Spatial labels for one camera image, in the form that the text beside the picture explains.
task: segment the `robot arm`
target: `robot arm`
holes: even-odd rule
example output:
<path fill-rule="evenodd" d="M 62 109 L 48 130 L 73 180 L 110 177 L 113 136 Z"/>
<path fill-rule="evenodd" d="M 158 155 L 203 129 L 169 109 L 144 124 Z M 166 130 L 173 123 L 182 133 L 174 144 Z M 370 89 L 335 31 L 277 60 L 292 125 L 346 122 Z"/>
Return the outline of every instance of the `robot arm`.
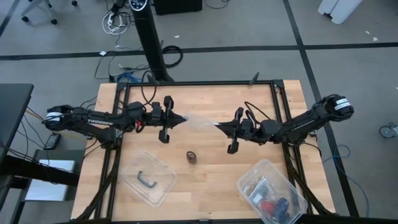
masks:
<path fill-rule="evenodd" d="M 159 140 L 169 143 L 169 128 L 186 121 L 185 118 L 175 114 L 173 99 L 166 96 L 164 99 L 165 111 L 159 102 L 152 103 L 152 111 L 148 113 L 140 102 L 128 104 L 120 114 L 109 114 L 87 110 L 81 107 L 74 108 L 69 105 L 54 106 L 47 110 L 47 118 L 43 121 L 45 127 L 51 131 L 71 130 L 96 138 L 103 148 L 114 149 L 120 147 L 117 131 L 138 133 L 145 126 L 162 126 Z M 109 126 L 99 128 L 94 124 Z"/>
<path fill-rule="evenodd" d="M 268 119 L 261 121 L 257 129 L 255 120 L 246 111 L 248 118 L 243 116 L 243 108 L 235 112 L 235 119 L 226 123 L 217 124 L 227 137 L 232 139 L 228 146 L 228 153 L 234 154 L 238 151 L 238 138 L 252 141 L 260 145 L 271 141 L 275 144 L 286 142 L 292 145 L 299 145 L 311 131 L 318 130 L 329 121 L 344 121 L 352 117 L 354 108 L 344 96 L 330 95 L 315 103 L 312 108 L 289 121 L 279 123 Z"/>

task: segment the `floor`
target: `floor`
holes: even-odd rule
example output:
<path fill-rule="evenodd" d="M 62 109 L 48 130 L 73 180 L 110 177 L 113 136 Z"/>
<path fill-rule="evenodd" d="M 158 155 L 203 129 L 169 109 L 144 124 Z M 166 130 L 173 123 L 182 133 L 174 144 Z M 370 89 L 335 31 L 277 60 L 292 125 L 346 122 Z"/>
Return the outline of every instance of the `floor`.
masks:
<path fill-rule="evenodd" d="M 222 6 L 219 0 L 207 1 Z M 33 83 L 29 106 L 42 116 L 54 105 L 79 105 L 94 97 L 106 80 L 94 78 L 99 57 L 92 56 L 102 50 L 117 50 L 117 37 L 105 34 L 100 25 L 107 12 L 106 1 L 81 0 L 77 8 L 69 1 L 51 2 L 57 12 L 56 26 L 49 22 L 44 7 L 28 14 L 31 22 L 24 23 L 20 14 L 29 1 L 0 1 L 0 82 Z M 364 0 L 342 25 L 319 15 L 320 2 L 232 0 L 224 9 L 203 5 L 200 12 L 154 17 L 165 45 L 187 49 L 182 63 L 169 70 L 177 81 L 248 80 L 260 72 L 260 79 L 300 80 L 308 106 L 319 97 L 317 91 L 320 96 L 347 96 L 355 108 L 354 116 L 331 123 L 336 143 L 351 149 L 350 157 L 343 159 L 346 172 L 365 191 L 370 217 L 398 219 L 397 139 L 384 139 L 378 133 L 380 126 L 397 121 L 398 1 Z M 292 29 L 295 23 L 298 32 Z M 141 46 L 134 27 L 121 36 L 119 45 Z M 175 58 L 165 56 L 166 61 Z M 101 63 L 97 77 L 107 76 L 109 59 Z M 145 62 L 142 55 L 116 57 L 111 74 L 122 73 L 118 64 L 134 67 Z M 39 120 L 27 119 L 46 140 L 50 132 Z M 30 128 L 27 133 L 39 141 Z M 326 159 L 331 156 L 330 131 L 329 136 L 323 130 L 318 133 L 318 145 Z M 17 135 L 12 148 L 24 151 L 25 139 Z M 30 143 L 29 155 L 37 148 Z M 59 148 L 84 149 L 85 141 L 65 137 Z M 324 166 L 337 212 L 349 215 L 332 161 Z M 362 191 L 352 182 L 350 185 L 359 214 L 366 216 Z M 9 223 L 18 196 L 18 190 L 10 191 L 0 223 Z M 29 203 L 20 223 L 65 222 L 72 205 L 72 201 Z"/>

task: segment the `plastic storage box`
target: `plastic storage box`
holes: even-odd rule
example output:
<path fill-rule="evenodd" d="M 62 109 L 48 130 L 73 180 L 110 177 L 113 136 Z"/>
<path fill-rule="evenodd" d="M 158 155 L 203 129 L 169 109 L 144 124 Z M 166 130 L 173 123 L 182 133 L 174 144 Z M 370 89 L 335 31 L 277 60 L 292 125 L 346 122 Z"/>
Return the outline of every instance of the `plastic storage box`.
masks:
<path fill-rule="evenodd" d="M 145 150 L 138 151 L 119 181 L 153 207 L 159 207 L 177 183 L 177 175 Z"/>
<path fill-rule="evenodd" d="M 307 209 L 297 189 L 266 159 L 254 165 L 236 185 L 264 223 L 295 223 Z"/>

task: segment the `wooden table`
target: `wooden table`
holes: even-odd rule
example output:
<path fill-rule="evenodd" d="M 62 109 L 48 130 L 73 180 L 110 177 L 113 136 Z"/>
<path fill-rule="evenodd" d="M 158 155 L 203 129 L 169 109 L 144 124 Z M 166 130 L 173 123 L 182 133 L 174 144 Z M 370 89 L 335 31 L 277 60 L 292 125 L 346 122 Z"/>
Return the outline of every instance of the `wooden table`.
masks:
<path fill-rule="evenodd" d="M 289 80 L 284 81 L 284 85 L 292 116 L 304 113 L 307 106 L 300 82 Z M 144 93 L 149 98 L 153 90 L 154 87 L 145 87 Z M 115 91 L 116 84 L 102 84 L 95 110 L 112 112 Z M 173 111 L 181 115 L 195 113 L 213 121 L 231 121 L 237 108 L 244 107 L 244 101 L 250 101 L 271 119 L 276 119 L 269 85 L 159 86 L 154 101 L 162 103 L 166 95 L 172 96 Z M 131 88 L 129 99 L 130 102 L 144 101 L 140 88 Z M 281 98 L 279 104 L 285 115 Z M 257 119 L 265 119 L 257 111 L 254 113 Z M 112 221 L 258 218 L 239 195 L 236 181 L 261 159 L 270 160 L 282 173 L 287 173 L 280 144 L 258 146 L 240 140 L 239 151 L 230 155 L 226 150 L 231 140 L 216 128 L 201 130 L 183 123 L 169 131 L 169 144 L 162 144 L 158 133 L 159 128 L 152 127 L 146 127 L 140 134 L 126 133 L 119 172 L 129 165 L 136 151 L 144 149 L 177 173 L 177 184 L 165 202 L 154 208 L 118 183 Z M 312 138 L 307 142 L 316 145 Z M 197 164 L 187 162 L 187 151 L 197 154 Z M 308 186 L 327 209 L 334 211 L 318 150 L 302 145 L 300 152 Z M 103 158 L 104 150 L 97 149 L 84 160 L 72 218 L 80 215 L 97 192 Z M 108 195 L 105 195 L 103 216 L 107 202 Z"/>

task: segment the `black box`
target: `black box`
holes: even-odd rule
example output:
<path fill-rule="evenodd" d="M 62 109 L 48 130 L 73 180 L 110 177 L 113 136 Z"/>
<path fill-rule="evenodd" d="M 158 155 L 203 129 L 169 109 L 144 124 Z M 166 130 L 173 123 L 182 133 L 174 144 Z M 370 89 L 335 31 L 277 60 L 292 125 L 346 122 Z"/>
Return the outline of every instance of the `black box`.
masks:
<path fill-rule="evenodd" d="M 157 15 L 197 12 L 202 9 L 202 0 L 154 0 Z"/>

